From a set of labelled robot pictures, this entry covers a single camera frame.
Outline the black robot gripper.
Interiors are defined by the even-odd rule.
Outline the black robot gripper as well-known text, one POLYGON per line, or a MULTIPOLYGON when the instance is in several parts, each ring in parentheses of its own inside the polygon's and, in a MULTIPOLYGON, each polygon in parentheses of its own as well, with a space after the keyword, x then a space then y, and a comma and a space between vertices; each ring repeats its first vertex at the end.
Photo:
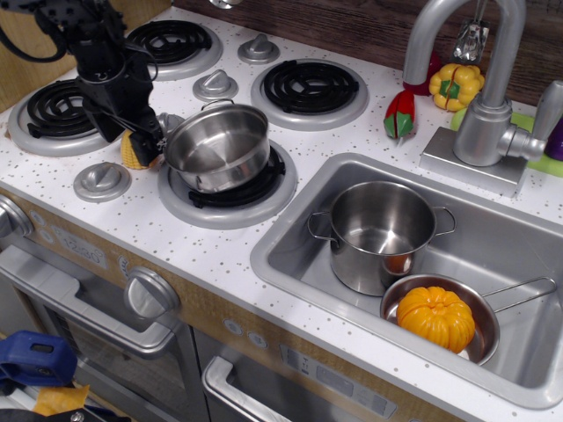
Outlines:
POLYGON ((165 148, 165 135, 149 106, 153 78, 149 54, 129 41, 80 40, 72 44, 84 113, 99 134, 114 142, 126 129, 137 161, 148 167, 165 148))

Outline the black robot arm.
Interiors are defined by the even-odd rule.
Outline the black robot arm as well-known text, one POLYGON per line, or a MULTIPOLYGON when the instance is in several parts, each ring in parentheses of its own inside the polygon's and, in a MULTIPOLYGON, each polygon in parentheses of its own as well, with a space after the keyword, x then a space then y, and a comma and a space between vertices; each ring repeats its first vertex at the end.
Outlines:
POLYGON ((29 10, 74 56, 76 85, 92 125, 107 142, 130 130, 137 160, 149 165, 164 139, 149 105, 149 54, 128 42, 121 14, 107 1, 38 1, 29 10))

